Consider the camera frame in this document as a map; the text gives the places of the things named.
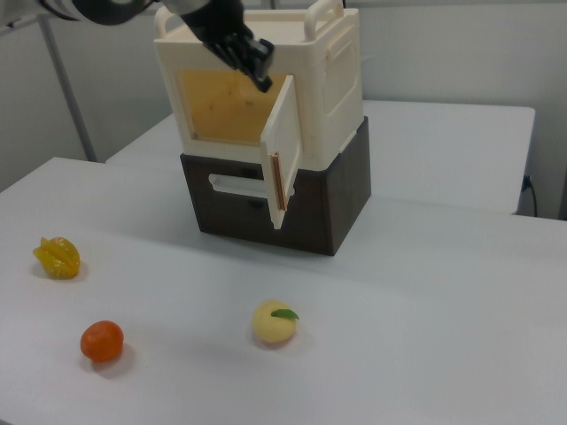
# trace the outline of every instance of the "fake fruit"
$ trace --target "fake fruit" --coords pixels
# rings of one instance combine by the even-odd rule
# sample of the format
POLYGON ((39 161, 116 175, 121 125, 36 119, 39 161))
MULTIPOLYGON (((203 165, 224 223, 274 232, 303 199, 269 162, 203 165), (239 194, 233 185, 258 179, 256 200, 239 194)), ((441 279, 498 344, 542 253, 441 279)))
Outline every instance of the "fake fruit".
POLYGON ((81 337, 81 351, 99 363, 117 358, 122 353, 124 334, 113 321, 98 321, 90 325, 81 337))
POLYGON ((42 263, 45 273, 56 279, 71 279, 79 273, 81 258, 72 243, 64 237, 45 239, 34 249, 34 255, 42 263))
POLYGON ((288 305, 269 299, 256 307, 252 328, 265 343, 281 343, 295 333, 295 320, 298 318, 288 305))

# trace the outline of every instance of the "green leaf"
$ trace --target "green leaf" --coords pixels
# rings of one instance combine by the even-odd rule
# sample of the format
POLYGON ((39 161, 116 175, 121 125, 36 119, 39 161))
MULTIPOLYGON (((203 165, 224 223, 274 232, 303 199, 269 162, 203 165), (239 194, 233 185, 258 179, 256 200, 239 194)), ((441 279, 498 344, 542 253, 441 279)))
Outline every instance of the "green leaf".
POLYGON ((299 319, 299 316, 292 310, 281 308, 272 312, 272 317, 279 317, 281 319, 299 319))

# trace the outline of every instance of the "table surface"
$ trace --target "table surface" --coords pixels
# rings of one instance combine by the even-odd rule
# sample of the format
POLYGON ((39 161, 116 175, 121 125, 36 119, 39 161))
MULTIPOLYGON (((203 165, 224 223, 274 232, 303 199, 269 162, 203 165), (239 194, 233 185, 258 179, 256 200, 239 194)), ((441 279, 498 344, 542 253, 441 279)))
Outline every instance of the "table surface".
MULTIPOLYGON (((500 213, 517 210, 535 111, 471 104, 365 101, 372 191, 500 213)), ((173 115, 106 163, 182 172, 173 115)))
POLYGON ((0 195, 0 418, 13 425, 557 424, 567 227, 373 195, 338 254, 199 233, 178 173, 53 159, 0 195), (31 251, 64 236, 72 281, 31 251), (279 349, 255 306, 301 318, 279 349), (93 366, 83 330, 119 323, 93 366))

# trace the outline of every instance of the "open door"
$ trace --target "open door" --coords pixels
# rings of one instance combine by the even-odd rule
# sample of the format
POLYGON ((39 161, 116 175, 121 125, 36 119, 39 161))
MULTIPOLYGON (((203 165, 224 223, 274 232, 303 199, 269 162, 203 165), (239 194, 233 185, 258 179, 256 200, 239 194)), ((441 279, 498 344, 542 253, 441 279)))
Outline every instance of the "open door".
POLYGON ((284 222, 301 157, 301 132, 293 76, 285 77, 260 136, 260 162, 274 228, 284 222))

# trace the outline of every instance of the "dark brown box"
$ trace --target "dark brown box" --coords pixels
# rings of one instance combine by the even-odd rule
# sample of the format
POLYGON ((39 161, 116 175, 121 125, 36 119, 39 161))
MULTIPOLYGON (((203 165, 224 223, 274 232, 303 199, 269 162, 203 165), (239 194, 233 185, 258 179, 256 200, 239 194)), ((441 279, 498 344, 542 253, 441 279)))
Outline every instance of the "dark brown box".
POLYGON ((209 174, 263 179, 260 164, 183 154, 183 171, 202 232, 335 255, 370 197, 368 118, 329 168, 298 170, 282 228, 267 199, 217 192, 209 174))

